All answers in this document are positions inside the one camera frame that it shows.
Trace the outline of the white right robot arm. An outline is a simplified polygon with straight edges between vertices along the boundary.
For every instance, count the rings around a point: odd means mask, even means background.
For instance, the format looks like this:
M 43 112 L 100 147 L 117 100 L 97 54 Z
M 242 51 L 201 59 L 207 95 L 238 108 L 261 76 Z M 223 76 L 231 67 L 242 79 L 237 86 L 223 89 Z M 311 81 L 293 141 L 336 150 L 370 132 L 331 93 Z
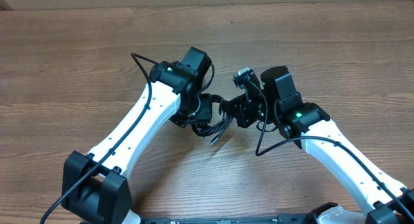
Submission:
M 329 202 L 305 214 L 302 223 L 413 222 L 413 190 L 371 162 L 320 106 L 304 102 L 286 66 L 269 68 L 260 76 L 245 67 L 233 81 L 244 94 L 222 101 L 220 110 L 241 128 L 256 121 L 273 124 L 284 139 L 272 149 L 293 142 L 321 162 L 360 208 L 352 212 Z

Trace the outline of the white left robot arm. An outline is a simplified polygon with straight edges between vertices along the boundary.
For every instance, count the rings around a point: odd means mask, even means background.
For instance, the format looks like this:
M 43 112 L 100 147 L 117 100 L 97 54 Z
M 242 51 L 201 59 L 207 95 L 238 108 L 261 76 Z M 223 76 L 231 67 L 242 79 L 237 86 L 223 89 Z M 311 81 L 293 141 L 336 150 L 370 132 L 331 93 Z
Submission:
M 144 73 L 140 98 L 117 127 L 86 154 L 67 157 L 58 204 L 87 223 L 143 223 L 132 210 L 129 178 L 135 164 L 168 120 L 178 126 L 211 120 L 211 101 L 201 93 L 212 67 L 195 47 L 179 62 L 155 62 Z

